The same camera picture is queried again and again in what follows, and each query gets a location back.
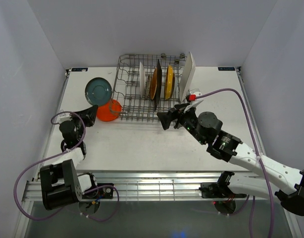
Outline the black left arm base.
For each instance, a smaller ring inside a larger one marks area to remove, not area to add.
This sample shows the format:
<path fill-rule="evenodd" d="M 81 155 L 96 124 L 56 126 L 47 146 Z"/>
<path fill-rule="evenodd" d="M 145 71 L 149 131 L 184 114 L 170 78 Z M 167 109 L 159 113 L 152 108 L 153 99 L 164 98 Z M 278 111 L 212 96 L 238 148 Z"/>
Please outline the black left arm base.
<path fill-rule="evenodd" d="M 103 186 L 102 188 L 99 188 L 97 190 L 93 190 L 90 192 L 90 190 L 94 189 L 95 187 Z M 87 189 L 85 194 L 82 195 L 83 199 L 112 199 L 113 198 L 113 191 L 112 188 L 114 186 L 113 183 L 96 183 L 91 188 Z"/>

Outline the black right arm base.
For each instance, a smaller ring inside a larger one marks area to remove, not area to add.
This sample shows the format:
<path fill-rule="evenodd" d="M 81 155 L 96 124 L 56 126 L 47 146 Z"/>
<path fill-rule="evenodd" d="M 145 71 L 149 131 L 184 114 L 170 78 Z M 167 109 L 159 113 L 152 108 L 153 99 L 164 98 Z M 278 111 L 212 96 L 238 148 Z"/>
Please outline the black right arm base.
<path fill-rule="evenodd" d="M 242 193 L 233 193 L 227 186 L 219 186 L 217 182 L 208 183 L 202 182 L 199 186 L 202 198 L 245 198 Z"/>

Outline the woven bamboo round plate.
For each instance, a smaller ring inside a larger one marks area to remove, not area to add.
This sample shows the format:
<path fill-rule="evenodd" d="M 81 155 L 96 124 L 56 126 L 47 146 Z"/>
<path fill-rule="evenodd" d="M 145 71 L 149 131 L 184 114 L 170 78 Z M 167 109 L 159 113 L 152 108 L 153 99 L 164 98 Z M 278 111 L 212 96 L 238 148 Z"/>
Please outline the woven bamboo round plate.
<path fill-rule="evenodd" d="M 150 84 L 150 99 L 153 100 L 156 94 L 156 86 L 157 86 L 157 68 L 154 69 L 151 84 Z"/>

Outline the white plate striped rim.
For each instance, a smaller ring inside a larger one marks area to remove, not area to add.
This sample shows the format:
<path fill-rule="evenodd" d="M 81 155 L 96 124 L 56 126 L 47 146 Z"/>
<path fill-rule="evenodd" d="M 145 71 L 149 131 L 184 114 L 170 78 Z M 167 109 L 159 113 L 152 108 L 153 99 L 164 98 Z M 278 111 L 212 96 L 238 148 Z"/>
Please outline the white plate striped rim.
<path fill-rule="evenodd" d="M 142 98 L 145 98 L 146 81 L 145 81 L 144 65 L 142 62 L 139 63 L 139 83 L 140 83 L 140 95 Z"/>

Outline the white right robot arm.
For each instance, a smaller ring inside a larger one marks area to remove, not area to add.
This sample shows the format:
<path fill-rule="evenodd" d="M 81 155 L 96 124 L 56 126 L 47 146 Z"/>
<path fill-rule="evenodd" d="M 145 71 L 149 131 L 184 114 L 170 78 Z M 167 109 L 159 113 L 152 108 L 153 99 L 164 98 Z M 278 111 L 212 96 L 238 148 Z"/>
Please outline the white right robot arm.
<path fill-rule="evenodd" d="M 157 117 L 165 130 L 175 121 L 175 128 L 183 127 L 201 145 L 207 145 L 211 156 L 263 176 L 278 188 L 274 195 L 283 208 L 304 216 L 304 169 L 285 166 L 264 155 L 258 156 L 241 139 L 223 131 L 222 121 L 212 112 L 196 115 L 195 107 L 178 104 L 168 112 L 158 112 Z"/>

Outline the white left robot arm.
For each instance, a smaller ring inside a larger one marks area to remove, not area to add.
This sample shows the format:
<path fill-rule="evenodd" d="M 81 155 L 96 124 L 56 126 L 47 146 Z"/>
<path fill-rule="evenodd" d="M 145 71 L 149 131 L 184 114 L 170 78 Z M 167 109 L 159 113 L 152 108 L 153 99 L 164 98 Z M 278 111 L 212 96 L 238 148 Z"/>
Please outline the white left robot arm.
<path fill-rule="evenodd" d="M 43 205 L 53 210 L 80 202 L 83 194 L 93 198 L 98 194 L 98 185 L 91 173 L 77 175 L 76 166 L 86 157 L 83 142 L 85 128 L 95 124 L 98 106 L 65 113 L 57 123 L 63 140 L 60 148 L 64 153 L 53 163 L 40 168 Z"/>

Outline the speckled beige oval plate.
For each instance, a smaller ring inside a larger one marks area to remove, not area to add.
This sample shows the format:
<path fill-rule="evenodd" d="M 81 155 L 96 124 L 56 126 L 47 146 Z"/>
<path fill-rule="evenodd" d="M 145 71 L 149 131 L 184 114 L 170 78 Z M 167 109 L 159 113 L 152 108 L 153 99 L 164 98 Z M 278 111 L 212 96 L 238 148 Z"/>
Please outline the speckled beige oval plate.
<path fill-rule="evenodd" d="M 145 99 L 150 98 L 152 76 L 148 75 L 145 87 Z"/>

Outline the yellow polka dot plate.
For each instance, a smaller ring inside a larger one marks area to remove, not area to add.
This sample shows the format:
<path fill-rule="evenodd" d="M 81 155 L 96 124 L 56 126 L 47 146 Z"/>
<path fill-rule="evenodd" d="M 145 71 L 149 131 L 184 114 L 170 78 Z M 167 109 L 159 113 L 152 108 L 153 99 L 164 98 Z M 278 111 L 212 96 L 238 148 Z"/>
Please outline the yellow polka dot plate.
<path fill-rule="evenodd" d="M 169 100 L 174 93 L 175 86 L 175 73 L 171 65 L 167 67 L 165 85 L 164 85 L 164 98 Z"/>

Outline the white rectangular plate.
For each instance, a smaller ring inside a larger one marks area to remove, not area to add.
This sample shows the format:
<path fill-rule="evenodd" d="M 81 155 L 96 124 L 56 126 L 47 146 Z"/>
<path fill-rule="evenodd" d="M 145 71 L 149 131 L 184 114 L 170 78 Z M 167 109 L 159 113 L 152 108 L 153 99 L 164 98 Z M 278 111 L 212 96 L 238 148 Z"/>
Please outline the white rectangular plate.
<path fill-rule="evenodd" d="M 179 81 L 179 100 L 183 102 L 186 93 L 189 91 L 192 79 L 194 77 L 196 65 L 195 60 L 191 52 L 188 53 L 185 61 L 184 69 L 182 72 L 181 79 Z"/>

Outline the green square glazed plate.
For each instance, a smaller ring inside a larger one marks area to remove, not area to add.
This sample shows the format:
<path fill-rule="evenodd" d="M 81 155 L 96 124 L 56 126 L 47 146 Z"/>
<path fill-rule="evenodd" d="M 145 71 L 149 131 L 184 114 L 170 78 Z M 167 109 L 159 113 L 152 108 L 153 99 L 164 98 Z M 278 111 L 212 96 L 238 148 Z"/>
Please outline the green square glazed plate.
<path fill-rule="evenodd" d="M 161 76 L 162 76 L 162 69 L 160 65 L 160 61 L 157 60 L 157 86 L 156 86 L 156 94 L 154 97 L 154 111 L 156 111 L 157 106 L 160 101 L 160 91 L 161 91 Z"/>

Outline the dark teal round plate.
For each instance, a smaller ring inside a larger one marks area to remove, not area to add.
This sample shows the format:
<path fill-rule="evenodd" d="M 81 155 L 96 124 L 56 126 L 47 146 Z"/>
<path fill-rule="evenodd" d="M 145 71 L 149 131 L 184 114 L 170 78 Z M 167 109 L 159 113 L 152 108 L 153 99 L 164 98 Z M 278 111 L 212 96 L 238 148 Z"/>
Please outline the dark teal round plate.
<path fill-rule="evenodd" d="M 104 106 L 109 102 L 111 96 L 111 84 L 102 77 L 91 79 L 85 87 L 85 98 L 91 105 Z"/>

